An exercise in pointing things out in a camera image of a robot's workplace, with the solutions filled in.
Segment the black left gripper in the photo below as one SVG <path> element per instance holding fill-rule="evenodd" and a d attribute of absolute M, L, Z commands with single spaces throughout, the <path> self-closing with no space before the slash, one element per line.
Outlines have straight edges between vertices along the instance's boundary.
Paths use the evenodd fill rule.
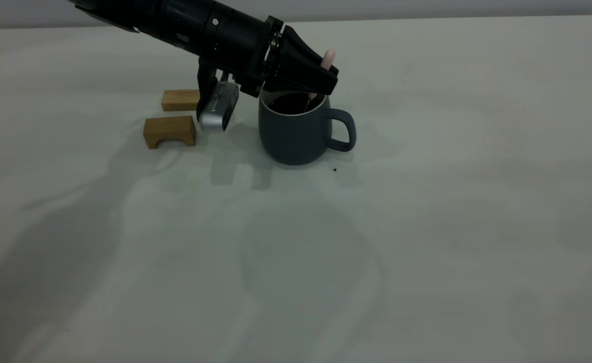
<path fill-rule="evenodd" d="M 308 47 L 298 33 L 273 16 L 265 24 L 269 27 L 269 40 L 263 61 L 263 89 L 330 95 L 338 81 L 338 70 L 333 66 L 336 52 L 328 50 L 320 56 L 306 50 Z"/>

